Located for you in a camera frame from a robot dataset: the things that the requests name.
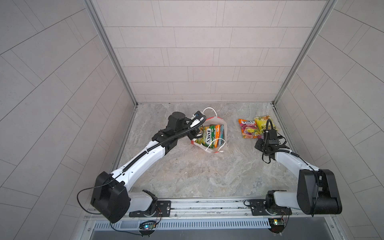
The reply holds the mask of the yellow snack packet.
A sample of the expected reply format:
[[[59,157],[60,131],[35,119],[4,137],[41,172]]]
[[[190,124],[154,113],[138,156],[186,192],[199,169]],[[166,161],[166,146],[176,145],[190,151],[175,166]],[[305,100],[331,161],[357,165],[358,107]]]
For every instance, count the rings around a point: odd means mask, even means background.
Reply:
[[[254,118],[260,135],[262,135],[264,133],[264,131],[267,129],[267,121],[270,119],[271,119],[271,117],[269,115]]]

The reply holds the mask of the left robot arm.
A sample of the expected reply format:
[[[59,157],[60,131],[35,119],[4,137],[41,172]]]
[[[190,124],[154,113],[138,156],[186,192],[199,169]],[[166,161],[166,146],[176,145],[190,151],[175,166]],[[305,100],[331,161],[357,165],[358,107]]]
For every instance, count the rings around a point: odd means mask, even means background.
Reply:
[[[152,216],[156,211],[158,198],[147,190],[131,192],[133,184],[156,161],[172,150],[179,139],[197,138],[206,119],[201,112],[196,112],[190,119],[184,113],[172,113],[166,128],[159,130],[139,154],[113,172],[102,172],[98,175],[91,205],[112,224],[127,213],[143,212]]]

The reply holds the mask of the red paper gift bag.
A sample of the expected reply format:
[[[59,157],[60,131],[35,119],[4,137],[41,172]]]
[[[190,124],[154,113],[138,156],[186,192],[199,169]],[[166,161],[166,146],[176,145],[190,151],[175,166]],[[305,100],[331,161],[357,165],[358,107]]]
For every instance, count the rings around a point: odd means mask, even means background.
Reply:
[[[203,125],[198,128],[198,130],[200,130],[198,136],[201,138],[193,139],[191,143],[207,153],[223,153],[224,147],[227,144],[227,123],[218,117],[215,109],[211,107],[205,108],[202,113],[205,114],[207,110],[213,111],[215,115],[207,118]]]

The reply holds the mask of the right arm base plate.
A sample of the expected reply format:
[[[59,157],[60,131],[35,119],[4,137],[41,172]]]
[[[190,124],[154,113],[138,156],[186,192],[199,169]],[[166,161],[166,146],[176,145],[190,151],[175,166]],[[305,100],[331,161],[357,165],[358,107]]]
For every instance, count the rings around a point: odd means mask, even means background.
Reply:
[[[266,200],[248,200],[246,204],[251,209],[253,216],[282,216],[292,215],[292,210],[287,207],[280,207],[276,204],[267,204]]]

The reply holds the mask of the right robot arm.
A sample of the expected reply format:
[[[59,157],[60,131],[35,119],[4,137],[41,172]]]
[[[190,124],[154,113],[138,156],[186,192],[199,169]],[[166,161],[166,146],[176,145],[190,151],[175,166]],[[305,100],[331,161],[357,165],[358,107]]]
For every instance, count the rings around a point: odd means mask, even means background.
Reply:
[[[280,143],[282,136],[274,129],[264,131],[264,137],[255,148],[268,157],[269,163],[276,161],[298,178],[297,190],[293,193],[281,190],[268,191],[265,206],[269,211],[281,208],[301,210],[306,215],[338,215],[342,213],[335,174],[320,169],[303,160],[299,154]]]

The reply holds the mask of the orange Fox's candy packet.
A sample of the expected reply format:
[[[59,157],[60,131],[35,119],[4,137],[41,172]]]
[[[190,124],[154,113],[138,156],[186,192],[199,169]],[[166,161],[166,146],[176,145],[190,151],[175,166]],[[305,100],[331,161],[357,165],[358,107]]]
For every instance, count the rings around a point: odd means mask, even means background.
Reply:
[[[260,131],[256,121],[249,121],[244,119],[238,120],[242,137],[244,139],[257,139],[260,136]]]

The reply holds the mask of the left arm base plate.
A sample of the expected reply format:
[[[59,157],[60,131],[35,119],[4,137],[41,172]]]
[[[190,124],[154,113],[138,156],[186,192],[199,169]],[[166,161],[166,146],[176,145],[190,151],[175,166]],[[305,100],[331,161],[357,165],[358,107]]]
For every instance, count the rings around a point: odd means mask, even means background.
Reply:
[[[169,217],[171,211],[171,201],[157,201],[156,205],[151,205],[147,211],[130,212],[131,218],[154,218]]]

